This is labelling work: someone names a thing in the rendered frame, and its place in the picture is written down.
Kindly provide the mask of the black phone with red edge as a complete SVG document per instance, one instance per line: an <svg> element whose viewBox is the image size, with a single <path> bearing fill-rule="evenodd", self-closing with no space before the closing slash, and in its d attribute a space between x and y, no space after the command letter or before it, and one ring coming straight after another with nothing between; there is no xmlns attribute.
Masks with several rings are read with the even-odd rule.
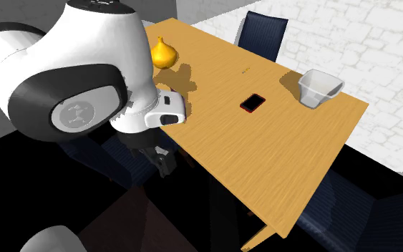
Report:
<svg viewBox="0 0 403 252"><path fill-rule="evenodd" d="M246 100L240 103L240 107L244 109L246 112L252 113L255 111L258 107L260 107L266 99L259 94L252 94L250 97L248 97Z"/></svg>

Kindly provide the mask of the white angular bowl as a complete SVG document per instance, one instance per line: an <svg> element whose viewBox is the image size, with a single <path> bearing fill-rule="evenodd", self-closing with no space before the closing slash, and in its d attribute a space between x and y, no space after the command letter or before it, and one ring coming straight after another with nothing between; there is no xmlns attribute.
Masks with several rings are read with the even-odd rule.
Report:
<svg viewBox="0 0 403 252"><path fill-rule="evenodd" d="M335 98L343 90L345 82L325 72L310 69L298 81L299 102L316 109L324 102Z"/></svg>

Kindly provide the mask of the yellow onion-shaped vase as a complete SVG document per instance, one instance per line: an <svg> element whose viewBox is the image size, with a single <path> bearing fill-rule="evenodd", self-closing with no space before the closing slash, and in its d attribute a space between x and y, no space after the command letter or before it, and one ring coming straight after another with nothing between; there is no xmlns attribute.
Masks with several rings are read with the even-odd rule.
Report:
<svg viewBox="0 0 403 252"><path fill-rule="evenodd" d="M162 37L157 38L157 44L151 49L152 63L159 69L172 67L178 58L174 47L166 44Z"/></svg>

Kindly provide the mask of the wooden table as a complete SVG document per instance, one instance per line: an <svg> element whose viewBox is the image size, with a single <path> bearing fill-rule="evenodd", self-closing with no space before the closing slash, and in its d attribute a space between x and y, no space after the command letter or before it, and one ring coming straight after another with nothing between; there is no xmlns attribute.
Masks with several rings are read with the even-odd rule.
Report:
<svg viewBox="0 0 403 252"><path fill-rule="evenodd" d="M299 102L297 72L177 19L146 32L151 45L162 37L179 54L154 71L157 85L190 103L186 122L165 132L264 223L242 251L285 238L367 103L340 93L310 109ZM249 113L240 103L254 93L266 101Z"/></svg>

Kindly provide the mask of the dark blue chair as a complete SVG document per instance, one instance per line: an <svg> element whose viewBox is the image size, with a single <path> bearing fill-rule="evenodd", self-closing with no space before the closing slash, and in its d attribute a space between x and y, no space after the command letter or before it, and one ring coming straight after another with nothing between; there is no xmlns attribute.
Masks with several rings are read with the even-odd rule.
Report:
<svg viewBox="0 0 403 252"><path fill-rule="evenodd" d="M141 152L132 155L115 133L96 133L79 137L59 146L72 159L103 174L123 188L140 187L158 172Z"/></svg>
<svg viewBox="0 0 403 252"><path fill-rule="evenodd" d="M403 193L377 200L330 170L296 224L328 252L403 252Z"/></svg>
<svg viewBox="0 0 403 252"><path fill-rule="evenodd" d="M288 19L248 11L238 46L275 62L287 25Z"/></svg>

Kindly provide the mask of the dark brown robot stand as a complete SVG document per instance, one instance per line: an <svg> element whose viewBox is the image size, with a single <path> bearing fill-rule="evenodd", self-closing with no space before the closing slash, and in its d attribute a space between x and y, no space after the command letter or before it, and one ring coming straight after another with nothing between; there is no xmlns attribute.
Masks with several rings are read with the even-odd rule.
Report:
<svg viewBox="0 0 403 252"><path fill-rule="evenodd" d="M198 252L138 187L78 235L87 252Z"/></svg>

